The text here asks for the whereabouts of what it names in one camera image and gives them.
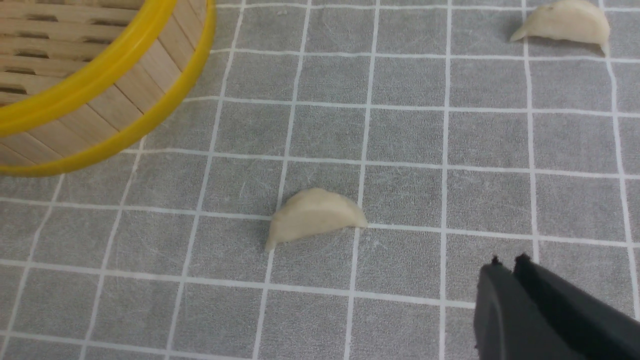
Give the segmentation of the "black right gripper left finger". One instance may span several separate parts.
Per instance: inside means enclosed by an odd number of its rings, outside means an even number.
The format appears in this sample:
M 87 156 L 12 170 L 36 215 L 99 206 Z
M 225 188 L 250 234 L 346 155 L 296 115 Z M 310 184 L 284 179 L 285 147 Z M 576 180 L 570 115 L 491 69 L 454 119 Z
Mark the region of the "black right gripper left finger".
M 493 256 L 480 269 L 473 317 L 480 360 L 583 360 L 544 319 L 510 269 Z

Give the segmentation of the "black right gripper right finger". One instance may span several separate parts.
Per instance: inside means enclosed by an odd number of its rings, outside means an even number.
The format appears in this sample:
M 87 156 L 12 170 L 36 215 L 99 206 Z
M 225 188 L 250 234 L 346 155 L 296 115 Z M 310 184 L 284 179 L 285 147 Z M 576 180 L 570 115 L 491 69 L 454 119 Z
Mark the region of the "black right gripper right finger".
M 638 360 L 639 322 L 533 262 L 515 258 L 513 274 L 546 322 L 585 360 Z

